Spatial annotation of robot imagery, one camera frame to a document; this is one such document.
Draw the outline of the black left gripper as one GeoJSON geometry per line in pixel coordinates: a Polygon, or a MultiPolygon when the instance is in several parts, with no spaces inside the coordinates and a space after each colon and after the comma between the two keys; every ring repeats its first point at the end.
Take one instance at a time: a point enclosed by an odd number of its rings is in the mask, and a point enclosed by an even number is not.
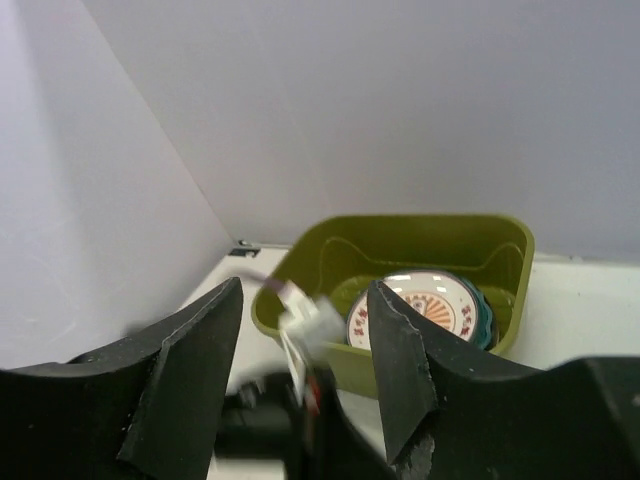
{"type": "Polygon", "coordinates": [[[329,369],[308,371],[301,400],[285,371],[225,396],[242,310],[231,278],[70,362],[3,371],[2,477],[203,479],[216,437],[217,458],[277,460],[287,479],[393,479],[329,369]]]}

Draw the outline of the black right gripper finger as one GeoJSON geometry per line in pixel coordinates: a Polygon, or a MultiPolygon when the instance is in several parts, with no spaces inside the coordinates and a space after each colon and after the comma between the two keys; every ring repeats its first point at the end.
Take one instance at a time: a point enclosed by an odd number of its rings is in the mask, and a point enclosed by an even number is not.
{"type": "Polygon", "coordinates": [[[635,479],[639,361],[539,370],[421,317],[385,284],[367,292],[388,462],[403,479],[635,479]]]}

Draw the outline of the teal scalloped plate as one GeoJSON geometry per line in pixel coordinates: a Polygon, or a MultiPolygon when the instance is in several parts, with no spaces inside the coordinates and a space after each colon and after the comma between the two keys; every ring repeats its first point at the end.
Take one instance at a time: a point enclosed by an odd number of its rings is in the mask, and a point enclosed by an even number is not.
{"type": "Polygon", "coordinates": [[[477,347],[489,351],[496,346],[500,337],[493,309],[485,294],[472,282],[464,277],[460,277],[460,281],[471,292],[477,306],[477,321],[471,342],[477,347]]]}

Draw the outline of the orange sunburst plate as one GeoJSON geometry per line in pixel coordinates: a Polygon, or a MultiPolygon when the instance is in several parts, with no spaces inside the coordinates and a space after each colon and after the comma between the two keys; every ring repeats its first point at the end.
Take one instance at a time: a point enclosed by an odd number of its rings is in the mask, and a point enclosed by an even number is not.
{"type": "MultiPolygon", "coordinates": [[[[452,274],[414,270],[388,275],[383,283],[419,314],[436,325],[471,342],[480,326],[479,301],[469,286],[452,274]]],[[[347,315],[347,343],[369,350],[367,293],[363,292],[347,315]]]]}

